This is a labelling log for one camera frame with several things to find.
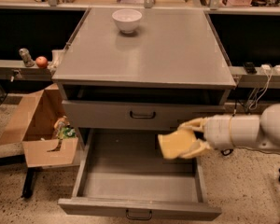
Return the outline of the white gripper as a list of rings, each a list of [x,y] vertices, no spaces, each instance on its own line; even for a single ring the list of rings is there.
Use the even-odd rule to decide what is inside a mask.
[[[192,130],[203,133],[205,140],[218,150],[238,147],[255,148],[261,141],[261,129],[258,115],[215,115],[211,118],[196,118],[178,126],[178,130]],[[182,159],[202,156],[212,150],[206,142],[198,139],[179,155]]]

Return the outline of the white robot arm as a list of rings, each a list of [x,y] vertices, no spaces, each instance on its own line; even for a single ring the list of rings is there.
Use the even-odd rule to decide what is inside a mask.
[[[214,115],[184,122],[178,130],[203,134],[178,155],[189,159],[207,150],[245,148],[280,155],[280,104],[268,106],[261,115]]]

